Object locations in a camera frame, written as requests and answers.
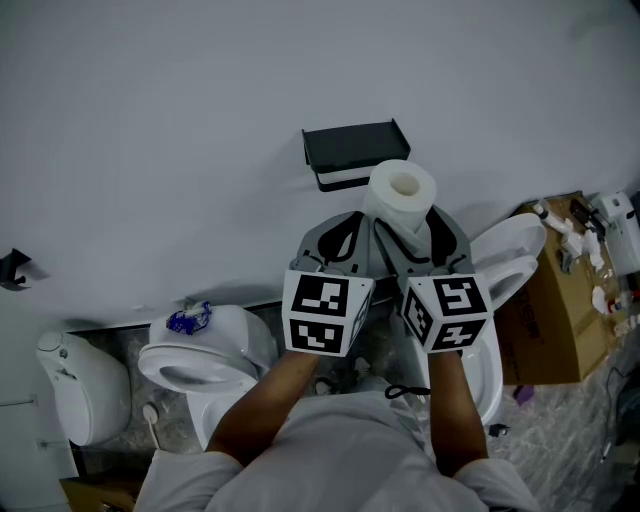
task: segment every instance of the wall hook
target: wall hook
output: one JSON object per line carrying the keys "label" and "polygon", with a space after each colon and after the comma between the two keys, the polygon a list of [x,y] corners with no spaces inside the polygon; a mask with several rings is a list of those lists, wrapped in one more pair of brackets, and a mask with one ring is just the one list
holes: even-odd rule
{"label": "wall hook", "polygon": [[13,249],[11,254],[0,260],[0,286],[12,292],[28,290],[29,286],[21,286],[27,282],[27,278],[22,276],[16,279],[16,270],[21,265],[31,261],[29,256],[22,254],[17,249]]}

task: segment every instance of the wall-mounted toilet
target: wall-mounted toilet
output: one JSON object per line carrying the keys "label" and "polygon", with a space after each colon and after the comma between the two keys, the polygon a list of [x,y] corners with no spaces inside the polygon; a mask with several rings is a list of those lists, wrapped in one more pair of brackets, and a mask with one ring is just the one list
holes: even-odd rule
{"label": "wall-mounted toilet", "polygon": [[127,369],[88,341],[61,332],[44,334],[36,355],[53,384],[67,437],[78,446],[107,441],[129,422]]}
{"label": "wall-mounted toilet", "polygon": [[239,306],[211,309],[209,324],[191,336],[167,329],[159,318],[138,367],[156,384],[185,393],[203,449],[222,416],[278,359],[266,324]]}

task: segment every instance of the white t-shirt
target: white t-shirt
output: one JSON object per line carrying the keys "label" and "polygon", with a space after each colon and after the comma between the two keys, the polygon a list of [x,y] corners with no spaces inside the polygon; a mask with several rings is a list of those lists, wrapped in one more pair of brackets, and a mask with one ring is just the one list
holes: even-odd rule
{"label": "white t-shirt", "polygon": [[379,392],[304,399],[246,468],[223,453],[158,450],[136,512],[539,510],[507,461],[442,476],[418,429],[404,400]]}

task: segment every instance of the brown cardboard box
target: brown cardboard box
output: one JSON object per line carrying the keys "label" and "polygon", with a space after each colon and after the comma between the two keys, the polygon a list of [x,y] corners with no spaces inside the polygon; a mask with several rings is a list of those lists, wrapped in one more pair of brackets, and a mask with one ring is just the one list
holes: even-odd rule
{"label": "brown cardboard box", "polygon": [[73,512],[133,512],[145,475],[132,471],[105,473],[60,480]]}
{"label": "brown cardboard box", "polygon": [[[582,226],[569,212],[580,194],[549,200],[551,209]],[[532,211],[523,206],[516,213]],[[609,299],[619,293],[611,260],[601,244],[605,267],[596,274],[588,256],[573,263],[571,275],[559,265],[561,235],[547,227],[547,242],[538,270],[495,315],[505,384],[579,382],[591,373],[615,344],[611,319],[591,303],[595,285]]]}

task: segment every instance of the floor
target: floor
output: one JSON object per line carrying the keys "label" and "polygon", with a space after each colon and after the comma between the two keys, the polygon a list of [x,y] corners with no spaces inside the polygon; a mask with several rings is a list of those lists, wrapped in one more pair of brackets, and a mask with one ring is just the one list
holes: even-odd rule
{"label": "floor", "polygon": [[[386,320],[391,307],[387,302],[371,308],[348,357],[324,358],[321,362],[318,376],[334,383],[336,392],[347,392],[355,382],[352,364],[358,355],[369,360],[374,374],[402,383]],[[283,350],[279,309],[257,314],[272,329]],[[84,337],[128,367],[133,400],[132,418],[123,434],[80,450],[87,473],[119,466],[148,466],[154,445],[142,417],[142,406],[147,402],[155,404],[159,411],[156,431],[163,449],[176,453],[201,450],[184,396],[156,386],[137,369],[138,353],[148,343],[148,329],[95,332]],[[600,463],[609,404],[605,384],[612,366],[626,373],[638,363],[640,334],[633,334],[581,384],[537,386],[535,396],[522,407],[511,396],[514,388],[505,388],[499,421],[510,430],[497,439],[488,438],[490,454],[516,466],[542,510],[606,511],[619,496],[633,473],[629,467],[614,464],[612,457]],[[611,395],[615,397],[621,387],[622,381],[614,373],[609,386]],[[428,437],[428,402],[424,405],[413,396],[409,401]]]}

